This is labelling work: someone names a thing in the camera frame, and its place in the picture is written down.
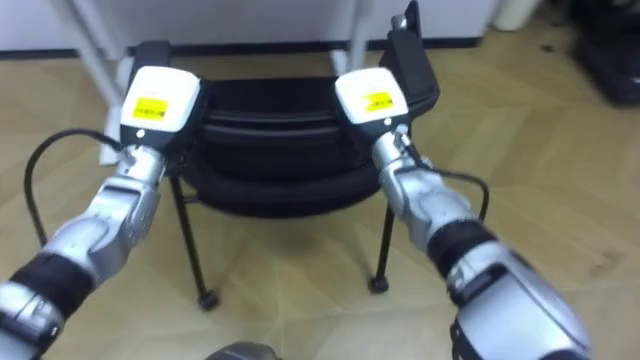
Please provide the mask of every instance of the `wooden floor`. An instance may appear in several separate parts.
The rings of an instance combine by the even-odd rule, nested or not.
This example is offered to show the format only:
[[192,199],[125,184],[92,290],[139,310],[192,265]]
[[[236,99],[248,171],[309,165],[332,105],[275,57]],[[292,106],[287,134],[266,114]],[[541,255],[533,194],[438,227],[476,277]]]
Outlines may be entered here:
[[[492,32],[476,49],[430,51],[442,97],[416,119],[415,140],[436,164],[489,181],[491,228],[562,290],[596,359],[637,359],[640,110],[602,99],[567,56],[570,39],[537,23]],[[176,63],[217,78],[330,70],[324,54]],[[105,111],[77,60],[0,62],[0,277],[37,251],[21,189],[30,152],[54,131],[101,128]],[[96,159],[95,144],[73,139],[41,160],[35,186],[49,232],[82,211],[111,173]],[[463,190],[477,205],[478,194]],[[367,291],[380,194],[296,221],[192,206],[206,279],[222,294],[220,308],[205,314],[167,184],[162,193],[149,238],[72,318],[49,359],[202,359],[237,340],[269,343],[287,360],[449,358],[455,309],[404,229],[394,233],[391,290]]]

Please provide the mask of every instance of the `black object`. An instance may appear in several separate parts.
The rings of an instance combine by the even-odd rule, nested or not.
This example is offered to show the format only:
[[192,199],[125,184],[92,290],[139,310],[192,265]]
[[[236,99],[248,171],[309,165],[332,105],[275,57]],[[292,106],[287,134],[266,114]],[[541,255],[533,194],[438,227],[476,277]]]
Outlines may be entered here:
[[387,211],[384,214],[382,241],[380,242],[380,254],[378,255],[378,269],[376,270],[375,276],[369,280],[369,290],[373,294],[382,294],[389,290],[389,280],[387,279],[386,273],[394,219],[395,214],[393,210],[391,210],[391,206],[387,204]]
[[612,103],[640,104],[640,1],[576,1],[572,13],[574,57]]
[[497,238],[482,223],[475,220],[453,222],[436,231],[427,246],[427,254],[440,276],[446,278],[460,258],[487,241],[497,241]]
[[[411,118],[431,109],[439,96],[419,37],[418,6],[407,10],[407,29],[388,34],[380,65],[394,74]],[[141,44],[135,67],[169,63],[166,42]],[[207,81],[208,111],[196,131],[184,166],[168,171],[203,310],[218,303],[202,275],[186,205],[201,202],[254,217],[302,217],[351,206],[378,191],[378,174],[368,151],[358,150],[338,120],[336,77]],[[185,196],[179,178],[195,189]],[[394,216],[389,208],[373,293],[388,289],[386,263]]]
[[38,254],[9,279],[51,301],[68,319],[93,292],[91,275],[56,254]]
[[[38,254],[16,271],[9,281],[21,284],[49,300],[66,321],[93,292],[93,278],[83,268],[56,254]],[[40,356],[49,349],[62,332],[52,324],[40,333],[26,327],[13,316],[0,312],[0,329],[31,344]]]
[[540,45],[540,49],[544,52],[554,53],[556,52],[556,48],[553,45]]
[[118,141],[104,135],[100,131],[90,129],[63,130],[49,136],[40,145],[38,145],[38,147],[29,157],[29,161],[27,161],[27,166],[24,170],[24,179],[22,186],[24,190],[25,201],[27,202],[27,209],[29,210],[29,215],[31,216],[33,227],[36,230],[36,235],[38,235],[38,242],[40,242],[40,246],[44,246],[44,244],[47,243],[47,233],[44,230],[44,226],[42,225],[42,219],[40,218],[38,205],[36,204],[35,198],[33,196],[33,172],[35,171],[38,160],[40,159],[42,154],[49,148],[49,146],[53,145],[53,143],[57,142],[60,139],[75,135],[83,135],[93,140],[99,141],[105,145],[110,146],[115,152],[120,152],[123,148],[122,144]]

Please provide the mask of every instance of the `yellow warning sticker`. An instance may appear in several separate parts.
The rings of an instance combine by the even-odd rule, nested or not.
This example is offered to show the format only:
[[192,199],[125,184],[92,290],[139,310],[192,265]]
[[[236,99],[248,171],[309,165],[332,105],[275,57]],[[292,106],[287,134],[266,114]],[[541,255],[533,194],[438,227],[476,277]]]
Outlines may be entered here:
[[387,92],[379,92],[365,96],[367,100],[367,112],[372,113],[393,107],[391,95]]
[[169,102],[159,99],[139,98],[133,109],[133,117],[136,119],[162,121],[167,112]]

